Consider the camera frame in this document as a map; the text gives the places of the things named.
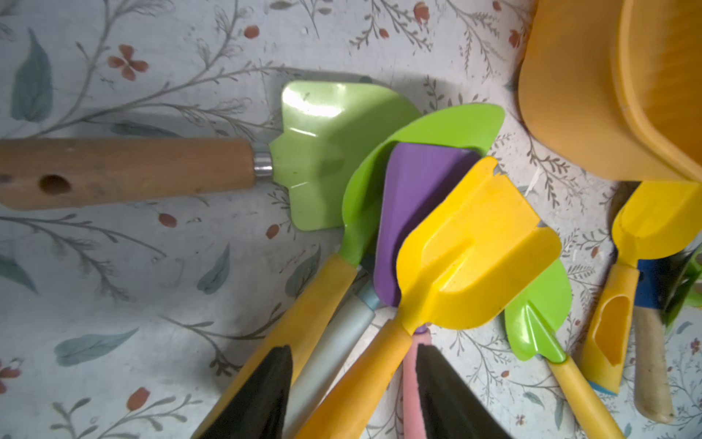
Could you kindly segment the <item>yellow scoop shovel slotted handle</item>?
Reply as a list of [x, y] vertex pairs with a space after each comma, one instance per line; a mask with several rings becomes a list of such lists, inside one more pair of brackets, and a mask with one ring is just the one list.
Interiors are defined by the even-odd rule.
[[642, 260], [684, 250], [701, 231], [701, 185], [645, 181], [619, 210], [612, 224], [616, 262], [595, 307], [579, 366], [597, 391], [616, 395], [633, 321]]

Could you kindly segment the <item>light blue shovel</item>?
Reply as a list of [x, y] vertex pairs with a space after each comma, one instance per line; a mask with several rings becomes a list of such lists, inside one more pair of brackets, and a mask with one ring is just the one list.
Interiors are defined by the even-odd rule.
[[325, 398], [380, 305], [374, 284], [368, 281], [338, 309], [291, 387], [283, 426], [284, 438], [295, 437]]

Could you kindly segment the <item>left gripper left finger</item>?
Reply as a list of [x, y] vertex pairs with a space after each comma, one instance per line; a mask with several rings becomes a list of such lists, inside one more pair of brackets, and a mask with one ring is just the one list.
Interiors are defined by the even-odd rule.
[[292, 385], [293, 357], [275, 347], [198, 438], [281, 438]]

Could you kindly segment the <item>yellow plastic storage box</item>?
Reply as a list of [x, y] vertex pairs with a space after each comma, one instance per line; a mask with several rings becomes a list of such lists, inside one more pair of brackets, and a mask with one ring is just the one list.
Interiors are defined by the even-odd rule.
[[541, 1], [518, 79], [528, 131], [603, 179], [701, 179], [698, 1]]

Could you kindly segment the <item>green fork tool upper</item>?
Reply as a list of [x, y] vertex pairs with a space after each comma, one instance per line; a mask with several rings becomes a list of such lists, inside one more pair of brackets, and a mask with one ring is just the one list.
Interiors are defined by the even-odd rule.
[[701, 309], [701, 245], [687, 256], [668, 295], [663, 311], [665, 333], [670, 334], [684, 308]]

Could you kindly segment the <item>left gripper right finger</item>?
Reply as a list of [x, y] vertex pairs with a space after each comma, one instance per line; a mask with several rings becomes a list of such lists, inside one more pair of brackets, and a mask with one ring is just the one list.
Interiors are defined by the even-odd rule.
[[418, 347], [416, 372], [428, 438], [510, 438], [437, 347]]

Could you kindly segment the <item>yellow rake-edged shovel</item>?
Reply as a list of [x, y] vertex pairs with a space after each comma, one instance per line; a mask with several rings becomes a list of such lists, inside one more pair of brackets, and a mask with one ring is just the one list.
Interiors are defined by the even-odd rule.
[[480, 159], [402, 244], [395, 318], [316, 408], [299, 437], [361, 437], [419, 327], [481, 327], [560, 255], [559, 235], [498, 161]]

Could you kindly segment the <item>purple shovel pink handle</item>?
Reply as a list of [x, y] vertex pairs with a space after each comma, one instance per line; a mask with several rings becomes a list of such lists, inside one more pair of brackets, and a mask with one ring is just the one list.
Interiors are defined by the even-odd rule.
[[381, 302], [400, 304], [397, 257], [408, 235], [481, 159], [473, 150], [400, 143], [387, 166], [373, 282]]

